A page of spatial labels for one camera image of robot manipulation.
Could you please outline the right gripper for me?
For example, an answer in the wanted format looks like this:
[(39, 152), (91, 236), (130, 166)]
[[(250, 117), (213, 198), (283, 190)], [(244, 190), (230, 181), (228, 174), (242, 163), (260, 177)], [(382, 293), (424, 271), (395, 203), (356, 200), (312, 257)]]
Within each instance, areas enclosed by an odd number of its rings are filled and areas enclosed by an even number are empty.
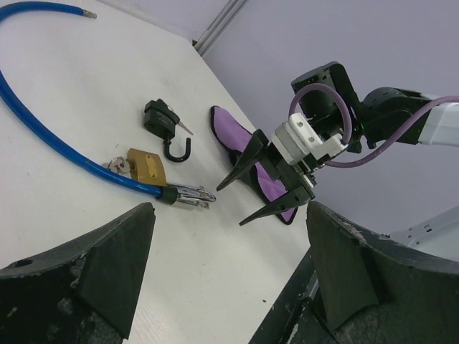
[(217, 186), (217, 190), (221, 191), (245, 175), (257, 162), (262, 160), (264, 155), (265, 169), (268, 175), (272, 180), (280, 181), (288, 192), (243, 219), (239, 223), (240, 226), (256, 219), (281, 214), (306, 205), (316, 197), (313, 192), (316, 185), (315, 177), (307, 171), (304, 163), (289, 165), (274, 144), (269, 143), (268, 138), (260, 129), (252, 134), (247, 147), (241, 153), (233, 169)]

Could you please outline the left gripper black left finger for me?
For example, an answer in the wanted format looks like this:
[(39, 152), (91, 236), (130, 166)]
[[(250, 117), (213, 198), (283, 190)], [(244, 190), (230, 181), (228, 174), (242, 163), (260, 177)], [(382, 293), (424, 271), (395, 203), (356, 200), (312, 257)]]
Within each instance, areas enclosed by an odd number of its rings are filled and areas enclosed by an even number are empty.
[(1, 269), (2, 343), (122, 343), (131, 333), (155, 209), (139, 204)]

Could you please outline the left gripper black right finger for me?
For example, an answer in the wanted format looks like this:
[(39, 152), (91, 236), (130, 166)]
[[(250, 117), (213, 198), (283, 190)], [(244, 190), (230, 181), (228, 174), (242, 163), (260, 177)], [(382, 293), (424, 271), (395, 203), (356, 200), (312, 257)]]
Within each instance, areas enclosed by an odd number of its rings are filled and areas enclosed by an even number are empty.
[(323, 204), (307, 230), (328, 329), (338, 343), (457, 343), (458, 263), (350, 222)]

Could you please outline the long-shackle brass padlock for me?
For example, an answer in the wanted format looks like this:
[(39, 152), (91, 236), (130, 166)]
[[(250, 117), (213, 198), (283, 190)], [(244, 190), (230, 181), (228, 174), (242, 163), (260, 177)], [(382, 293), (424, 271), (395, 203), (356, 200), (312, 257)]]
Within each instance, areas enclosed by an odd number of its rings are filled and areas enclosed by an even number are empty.
[(145, 183), (148, 186), (162, 188), (160, 201), (166, 204), (186, 204), (209, 208), (209, 204), (216, 201), (216, 197), (204, 190), (203, 186), (185, 186), (166, 181), (166, 173), (158, 154), (130, 148), (127, 162), (131, 167), (131, 178)]

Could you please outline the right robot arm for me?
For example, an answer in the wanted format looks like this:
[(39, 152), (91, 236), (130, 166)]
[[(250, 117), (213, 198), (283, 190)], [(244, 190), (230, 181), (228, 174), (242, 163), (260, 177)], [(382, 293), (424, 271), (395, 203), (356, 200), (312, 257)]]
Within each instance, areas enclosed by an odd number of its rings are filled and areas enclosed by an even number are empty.
[(272, 135), (248, 131), (221, 107), (210, 111), (212, 132), (232, 164), (219, 187), (241, 180), (264, 202), (248, 221), (274, 215), (290, 224), (313, 200), (314, 174), (323, 167), (356, 168), (395, 143), (458, 144), (456, 96), (380, 87), (360, 99), (339, 62), (306, 72), (291, 86), (288, 117)]

